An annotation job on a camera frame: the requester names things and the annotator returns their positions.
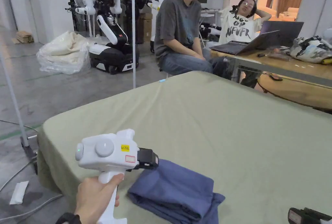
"cardboard box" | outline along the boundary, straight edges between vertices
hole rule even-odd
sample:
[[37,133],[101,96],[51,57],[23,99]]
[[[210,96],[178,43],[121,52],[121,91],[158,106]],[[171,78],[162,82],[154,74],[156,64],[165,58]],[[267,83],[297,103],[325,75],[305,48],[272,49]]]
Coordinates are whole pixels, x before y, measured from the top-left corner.
[[152,33],[151,19],[138,19],[137,22],[137,42],[150,42]]
[[152,14],[151,13],[141,13],[139,15],[140,19],[152,19]]

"sticker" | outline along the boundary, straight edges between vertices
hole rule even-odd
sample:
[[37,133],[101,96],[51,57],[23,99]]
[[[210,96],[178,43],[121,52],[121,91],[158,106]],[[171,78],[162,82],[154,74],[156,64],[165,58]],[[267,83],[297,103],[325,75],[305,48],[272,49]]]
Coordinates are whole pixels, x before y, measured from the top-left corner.
[[126,156],[125,161],[128,163],[135,163],[136,162],[136,157],[134,156]]
[[129,146],[129,145],[122,144],[122,145],[121,145],[121,151],[122,151],[122,152],[129,152],[129,151],[130,151],[130,146]]
[[301,216],[291,210],[288,214],[288,218],[291,219],[296,224],[301,224],[301,220],[302,220]]

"hand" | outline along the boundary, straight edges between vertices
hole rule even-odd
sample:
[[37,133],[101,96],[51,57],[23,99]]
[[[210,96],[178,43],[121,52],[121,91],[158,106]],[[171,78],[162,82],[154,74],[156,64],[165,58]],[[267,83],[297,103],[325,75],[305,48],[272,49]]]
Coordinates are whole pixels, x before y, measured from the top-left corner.
[[197,53],[194,57],[197,58],[197,59],[206,60],[202,55],[199,55]]
[[[108,184],[102,184],[98,178],[86,178],[78,186],[75,214],[80,216],[82,224],[96,224],[106,210],[115,188],[122,182],[123,174],[115,175]],[[115,207],[119,206],[116,196]]]

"black hair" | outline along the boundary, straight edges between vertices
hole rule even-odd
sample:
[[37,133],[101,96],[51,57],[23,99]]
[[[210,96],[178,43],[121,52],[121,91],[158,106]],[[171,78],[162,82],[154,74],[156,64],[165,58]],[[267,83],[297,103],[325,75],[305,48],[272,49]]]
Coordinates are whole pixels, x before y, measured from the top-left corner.
[[[239,7],[244,1],[245,0],[241,0],[237,6],[233,6],[231,13],[235,13],[237,15]],[[253,1],[254,1],[254,7],[252,8],[251,13],[247,16],[247,18],[252,17],[257,11],[257,2],[255,0],[253,0]]]

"glasses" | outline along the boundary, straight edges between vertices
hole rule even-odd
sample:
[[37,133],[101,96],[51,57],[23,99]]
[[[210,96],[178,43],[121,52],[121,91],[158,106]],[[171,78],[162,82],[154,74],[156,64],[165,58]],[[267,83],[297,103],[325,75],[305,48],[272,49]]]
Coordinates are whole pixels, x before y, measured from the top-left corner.
[[243,2],[243,4],[249,8],[254,8],[252,5],[249,5],[248,2]]

